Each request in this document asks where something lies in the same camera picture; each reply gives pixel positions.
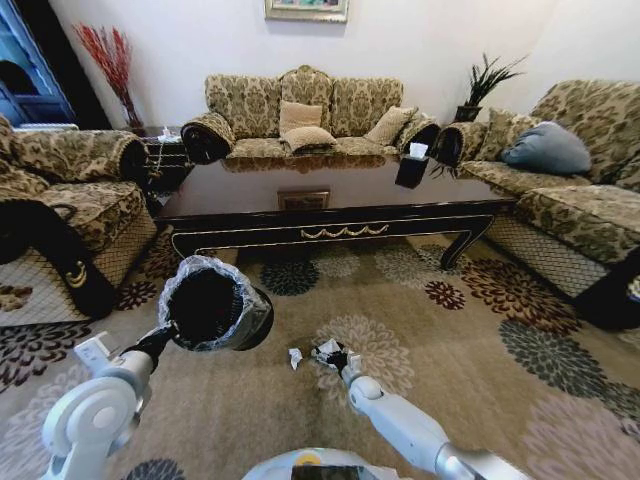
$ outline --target coffee table leg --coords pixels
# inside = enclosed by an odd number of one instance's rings
[[[460,255],[489,229],[493,223],[493,218],[493,215],[482,215],[469,217],[465,219],[463,223],[460,223],[460,235],[458,235],[451,243],[451,246],[442,254],[440,267],[443,270],[451,270],[454,268]]]

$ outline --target wooden coffee table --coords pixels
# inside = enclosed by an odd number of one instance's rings
[[[400,165],[366,157],[217,161],[194,168],[156,222],[174,227],[172,243],[182,257],[220,248],[459,233],[442,256],[442,268],[450,269],[494,216],[516,202],[479,180],[436,178],[435,160],[423,176],[425,168],[413,161]],[[281,209],[278,192],[295,192],[293,204],[312,209]],[[326,205],[323,192],[329,192]]]

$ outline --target sofa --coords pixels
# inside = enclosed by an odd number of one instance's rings
[[[211,75],[205,91],[209,111],[183,126],[185,148],[195,163],[224,160],[232,171],[366,165],[397,158],[411,142],[433,145],[440,131],[435,118],[416,112],[391,146],[363,137],[402,102],[403,85],[390,78],[332,78],[303,65],[275,78]],[[320,126],[337,145],[292,153],[278,138],[281,100],[321,105]]]
[[[486,122],[454,123],[437,140],[438,160],[519,199],[513,214],[496,219],[489,239],[574,299],[622,263],[640,273],[640,262],[628,260],[640,247],[640,85],[564,81],[531,117],[580,137],[590,171],[562,177],[516,170],[498,161],[499,148],[496,161],[476,161]],[[510,146],[522,132],[507,130]]]
[[[104,317],[156,234],[144,144],[118,131],[14,132],[0,117],[0,326]]]

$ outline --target vase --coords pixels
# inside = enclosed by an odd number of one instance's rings
[[[136,106],[133,104],[133,100],[131,100],[131,95],[129,95],[128,91],[124,92],[124,94],[120,98],[120,102],[122,102],[124,118],[129,128],[131,130],[141,130],[142,122],[140,121],[140,117],[138,117]]]
[[[468,107],[466,105],[461,105],[458,107],[456,111],[456,118],[453,120],[454,122],[473,122],[478,114],[482,110],[482,107]]]

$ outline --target floral rug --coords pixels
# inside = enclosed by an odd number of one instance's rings
[[[638,332],[616,335],[580,321],[482,242],[441,271],[447,242],[241,251],[236,264],[274,303],[271,334],[249,352],[170,344],[140,428],[109,460],[108,478],[239,479],[309,446],[430,478],[350,409],[337,375],[308,360],[291,369],[288,348],[308,358],[330,337],[360,352],[367,373],[435,417],[460,447],[493,450],[536,478],[640,478]],[[103,330],[122,346],[135,342],[154,325],[157,296],[177,263],[164,232],[107,319],[0,329],[0,478],[44,472],[44,418],[89,378],[74,345]]]

